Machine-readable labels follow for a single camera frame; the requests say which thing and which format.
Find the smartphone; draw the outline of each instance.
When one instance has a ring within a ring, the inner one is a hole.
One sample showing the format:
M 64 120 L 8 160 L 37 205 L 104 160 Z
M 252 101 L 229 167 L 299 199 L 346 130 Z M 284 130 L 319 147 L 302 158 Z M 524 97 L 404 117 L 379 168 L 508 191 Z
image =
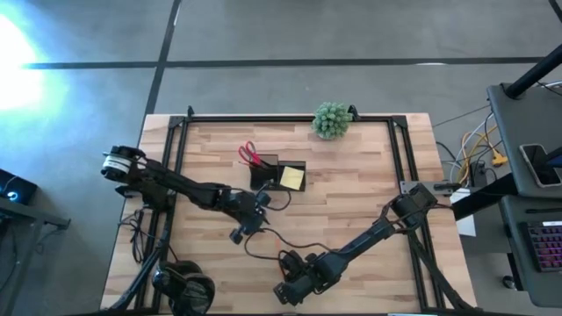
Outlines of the smartphone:
M 542 145 L 521 145 L 519 149 L 539 187 L 545 188 L 562 184 L 556 170 L 546 164 L 546 151 L 544 151 Z

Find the concrete floor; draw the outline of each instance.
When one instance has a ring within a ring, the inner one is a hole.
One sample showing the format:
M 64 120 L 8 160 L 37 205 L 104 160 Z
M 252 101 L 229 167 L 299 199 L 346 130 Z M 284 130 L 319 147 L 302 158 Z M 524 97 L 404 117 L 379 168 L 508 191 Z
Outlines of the concrete floor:
M 10 43 L 0 51 L 0 168 L 39 185 L 36 205 L 72 218 L 33 258 L 14 314 L 99 307 L 123 205 L 99 175 L 101 154 L 137 144 L 155 70 L 11 65 L 157 61 L 171 7 L 172 0 L 0 3 L 0 41 Z M 168 59 L 542 56 L 562 42 L 561 28 L 545 0 L 185 0 Z M 488 85 L 514 81 L 531 66 L 167 69 L 155 112 L 184 113 L 187 105 L 198 113 L 311 112 L 340 101 L 362 112 L 428 112 L 436 123 L 485 105 Z M 558 70 L 545 81 L 561 77 Z M 456 153 L 461 135 L 487 114 L 439 126 L 436 139 Z M 559 314 L 501 287 L 504 255 L 464 244 L 480 307 Z

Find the wooden table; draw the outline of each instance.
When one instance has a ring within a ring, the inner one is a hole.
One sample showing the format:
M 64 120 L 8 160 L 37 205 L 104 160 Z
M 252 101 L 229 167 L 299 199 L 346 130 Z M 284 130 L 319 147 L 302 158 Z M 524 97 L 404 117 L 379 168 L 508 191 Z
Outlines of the wooden table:
M 162 159 L 168 121 L 169 115 L 147 116 L 140 149 L 149 158 Z M 442 180 L 429 116 L 408 114 L 407 121 L 420 179 Z M 282 160 L 306 161 L 306 191 L 293 192 L 292 203 L 285 211 L 268 213 L 271 227 L 293 243 L 319 241 L 340 248 L 369 227 L 380 208 L 399 193 L 388 129 L 382 123 L 352 123 L 342 139 L 332 141 L 318 138 L 310 123 L 190 123 L 182 174 L 198 182 L 248 188 L 249 171 L 238 163 L 236 151 L 245 140 L 254 141 L 260 153 L 278 154 Z M 401 141 L 399 145 L 408 177 Z M 174 165 L 175 156 L 172 152 L 170 166 Z M 282 205 L 286 200 L 285 192 L 271 195 L 271 205 Z M 139 205 L 139 200 L 127 201 L 123 216 Z M 464 300 L 475 305 L 453 213 L 444 209 L 430 212 L 429 226 L 439 268 Z M 311 294 L 304 304 L 293 307 L 281 305 L 272 291 L 282 281 L 277 263 L 249 257 L 242 244 L 229 240 L 229 233 L 236 227 L 237 223 L 224 214 L 200 210 L 186 197 L 177 200 L 171 246 L 180 259 L 196 262 L 214 280 L 217 292 L 210 312 L 419 311 L 404 236 L 394 235 L 380 242 L 353 261 L 333 288 L 319 296 Z M 119 229 L 102 307 L 119 298 L 140 268 L 131 255 L 130 238 L 128 228 Z M 249 249 L 260 255 L 289 250 L 272 233 L 257 234 Z M 321 251 L 298 250 L 303 257 Z M 424 282 L 428 297 L 432 298 L 426 270 Z M 162 310 L 169 311 L 168 304 L 162 303 Z

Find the sticky note pad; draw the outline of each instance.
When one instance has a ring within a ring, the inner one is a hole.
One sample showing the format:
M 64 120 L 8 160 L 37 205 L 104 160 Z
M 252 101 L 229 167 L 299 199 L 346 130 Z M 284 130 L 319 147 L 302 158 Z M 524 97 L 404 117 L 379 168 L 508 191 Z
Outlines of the sticky note pad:
M 281 181 L 279 182 L 279 184 L 283 185 L 285 188 L 299 190 L 304 176 L 305 171 L 303 170 L 285 167 L 283 169 L 283 175 L 281 175 Z

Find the keyboard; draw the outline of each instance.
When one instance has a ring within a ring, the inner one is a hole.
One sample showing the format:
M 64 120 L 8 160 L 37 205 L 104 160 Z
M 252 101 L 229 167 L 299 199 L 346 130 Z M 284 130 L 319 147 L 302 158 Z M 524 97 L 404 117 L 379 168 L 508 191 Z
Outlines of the keyboard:
M 562 221 L 522 224 L 539 272 L 562 271 Z

